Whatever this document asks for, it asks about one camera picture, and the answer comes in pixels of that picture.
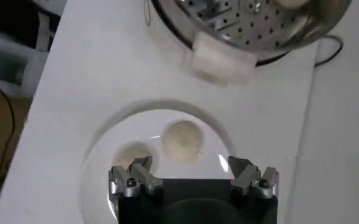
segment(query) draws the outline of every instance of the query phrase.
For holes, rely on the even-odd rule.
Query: dough ball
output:
[[[162,137],[164,155],[176,164],[194,163],[203,144],[201,129],[190,121],[180,121],[169,126]]]
[[[280,5],[287,9],[298,9],[299,7],[305,5],[311,0],[276,0]]]
[[[119,153],[114,157],[113,166],[123,166],[123,168],[127,169],[135,158],[147,156],[152,156],[148,145],[142,142],[133,142],[125,145],[119,151]],[[153,157],[152,163],[156,163],[155,156]]]

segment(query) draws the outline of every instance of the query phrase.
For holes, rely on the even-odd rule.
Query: white dough ball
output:
[[[162,137],[164,155],[176,164],[194,163],[202,150],[204,136],[197,125],[180,121],[168,127]]]
[[[127,169],[135,158],[144,158],[147,156],[152,156],[148,145],[142,142],[133,142],[128,145],[125,145],[119,151],[119,153],[114,157],[114,162],[112,165],[122,166],[123,168]]]

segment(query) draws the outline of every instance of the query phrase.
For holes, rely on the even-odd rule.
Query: black cable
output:
[[[339,48],[338,50],[336,50],[330,57],[328,57],[327,59],[323,60],[323,61],[319,61],[319,62],[316,62],[315,63],[315,68],[319,67],[319,66],[322,66],[328,62],[330,62],[331,60],[333,60],[336,56],[338,56],[338,54],[343,50],[343,47],[344,47],[344,42],[343,42],[343,39],[339,36],[336,36],[336,35],[327,35],[327,36],[324,36],[323,38],[327,38],[327,39],[331,39],[331,40],[334,40],[336,42],[339,43]]]
[[[5,143],[5,146],[4,146],[4,149],[3,149],[3,152],[2,152],[1,162],[0,162],[0,174],[1,174],[2,166],[4,164],[5,156],[6,156],[6,153],[7,153],[7,149],[9,147],[11,138],[12,138],[12,136],[14,134],[14,131],[15,131],[15,115],[14,115],[14,109],[13,109],[13,106],[11,104],[10,99],[6,96],[6,94],[3,92],[3,90],[1,88],[0,88],[0,93],[1,93],[2,97],[5,98],[7,104],[9,106],[9,108],[10,108],[10,113],[11,113],[11,117],[12,117],[12,129],[11,129],[9,137],[7,138],[7,141]]]

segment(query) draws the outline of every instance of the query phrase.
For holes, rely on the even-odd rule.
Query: screw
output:
[[[261,179],[259,181],[259,186],[262,188],[269,188],[269,182],[266,179]]]
[[[239,199],[242,196],[242,191],[239,188],[234,188],[230,191],[230,195],[233,199]]]
[[[134,186],[136,186],[136,184],[137,184],[137,180],[133,177],[129,178],[126,181],[126,186],[128,186],[128,187],[134,187]]]

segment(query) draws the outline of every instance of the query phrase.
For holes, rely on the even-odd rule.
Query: white table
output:
[[[171,108],[209,123],[232,153],[280,172],[283,223],[317,45],[257,70],[246,86],[190,75],[189,54],[141,0],[69,0],[0,198],[0,223],[82,223],[91,146],[138,111]]]

